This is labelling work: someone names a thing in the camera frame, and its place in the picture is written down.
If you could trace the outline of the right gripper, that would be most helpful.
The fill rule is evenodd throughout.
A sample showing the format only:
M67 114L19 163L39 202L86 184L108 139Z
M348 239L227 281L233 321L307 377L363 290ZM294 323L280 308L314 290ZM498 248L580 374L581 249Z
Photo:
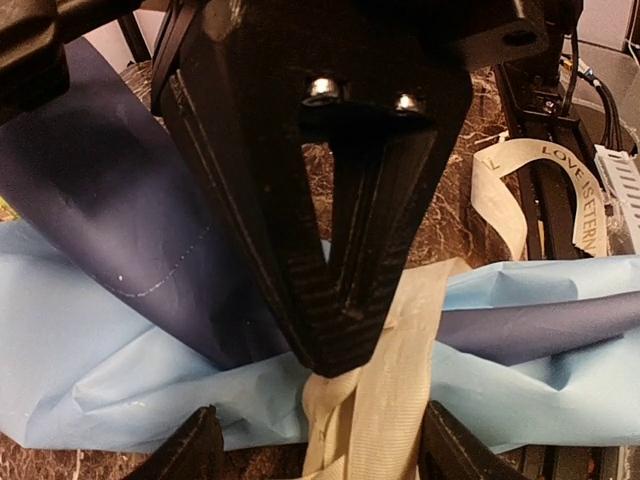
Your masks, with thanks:
M548 46L539 1L176 1L151 106L181 80L200 118L303 142L419 131L454 144L473 70Z

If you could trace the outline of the blue wrapping paper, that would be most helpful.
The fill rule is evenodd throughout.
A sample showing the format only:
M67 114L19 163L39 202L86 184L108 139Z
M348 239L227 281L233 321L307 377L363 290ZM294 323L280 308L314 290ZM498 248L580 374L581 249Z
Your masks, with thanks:
M230 450L305 441L308 371L291 354L217 226L179 197L168 134L86 40L70 90L1 130L1 171L30 160L150 164L101 200L105 227L67 233L134 250L160 294L214 289L214 360L169 335L31 224L1 228L1 430L26 448L155 450L213 405ZM639 260L499 262L450 278L432 397L492 451L639 439Z

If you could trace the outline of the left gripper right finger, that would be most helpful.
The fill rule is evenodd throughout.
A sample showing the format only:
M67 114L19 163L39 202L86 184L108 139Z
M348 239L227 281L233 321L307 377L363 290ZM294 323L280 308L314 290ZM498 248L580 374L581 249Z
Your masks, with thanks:
M493 454L440 402L427 405L418 455L420 479L507 480L520 473Z

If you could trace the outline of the beige ribbon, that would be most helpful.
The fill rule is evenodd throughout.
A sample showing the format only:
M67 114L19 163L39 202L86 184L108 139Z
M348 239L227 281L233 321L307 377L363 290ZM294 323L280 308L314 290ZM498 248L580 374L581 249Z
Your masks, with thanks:
M568 148L513 139L475 153L475 210L519 259L527 235L524 214L503 176L531 161L551 160L576 193L573 244L593 257L608 254L604 201L595 176ZM305 479L415 479L422 421L431 388L431 361L447 281L469 271L460 258L404 272L374 354L336 378L309 377L302 395L309 421Z

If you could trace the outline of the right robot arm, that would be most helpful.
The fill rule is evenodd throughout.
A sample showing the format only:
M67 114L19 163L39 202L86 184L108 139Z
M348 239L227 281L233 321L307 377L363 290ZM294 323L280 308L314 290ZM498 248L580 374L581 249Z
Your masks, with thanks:
M544 3L173 1L148 105L85 39L136 8L2 3L2 196L219 365L364 365L470 74L543 52Z

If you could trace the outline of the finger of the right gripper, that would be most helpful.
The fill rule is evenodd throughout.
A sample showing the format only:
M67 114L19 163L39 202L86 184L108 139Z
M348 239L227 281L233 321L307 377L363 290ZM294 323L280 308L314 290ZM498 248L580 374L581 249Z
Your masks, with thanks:
M370 359L366 327L343 315L329 277L299 129L298 83L171 75L169 131L298 360L334 378Z
M373 354L416 231L440 178L438 133L397 119L334 135L329 270L336 283L341 360Z

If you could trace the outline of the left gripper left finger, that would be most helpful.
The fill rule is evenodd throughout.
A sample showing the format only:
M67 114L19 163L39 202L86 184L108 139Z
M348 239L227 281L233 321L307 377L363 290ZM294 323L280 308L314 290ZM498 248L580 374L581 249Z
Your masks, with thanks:
M125 479L221 479L223 461L224 440L216 408L203 406Z

